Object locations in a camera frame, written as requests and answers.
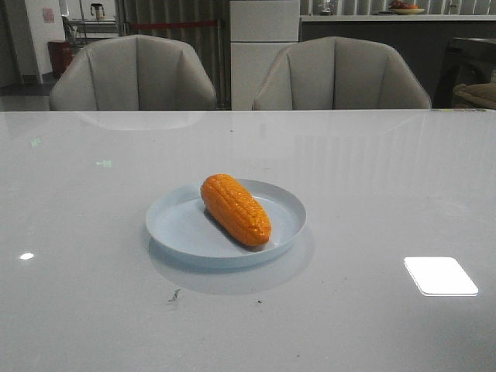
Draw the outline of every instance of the glossy tabletop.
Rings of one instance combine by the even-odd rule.
[[[171,258],[148,208],[214,173],[295,195],[293,246]],[[492,111],[2,113],[0,370],[495,371],[495,202]]]

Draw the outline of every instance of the light blue plate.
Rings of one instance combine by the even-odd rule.
[[[247,267],[279,256],[305,226],[304,205],[278,186],[253,180],[238,181],[269,215],[272,233],[262,250],[247,250],[212,220],[200,196],[201,183],[178,188],[152,204],[146,213],[150,235],[171,256],[200,267]]]

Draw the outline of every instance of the corn cob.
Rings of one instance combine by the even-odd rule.
[[[227,232],[246,246],[265,244],[270,220],[264,207],[236,179],[214,174],[201,186],[207,210]]]

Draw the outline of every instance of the red trash can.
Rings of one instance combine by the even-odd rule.
[[[48,42],[48,52],[50,53],[53,77],[58,79],[72,62],[71,45],[65,40],[52,40]]]

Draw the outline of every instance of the gray chair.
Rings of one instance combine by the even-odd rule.
[[[133,35],[88,44],[49,102],[58,111],[210,110],[216,95],[189,44]]]
[[[392,47],[331,36],[275,58],[254,110],[429,109],[431,100]]]

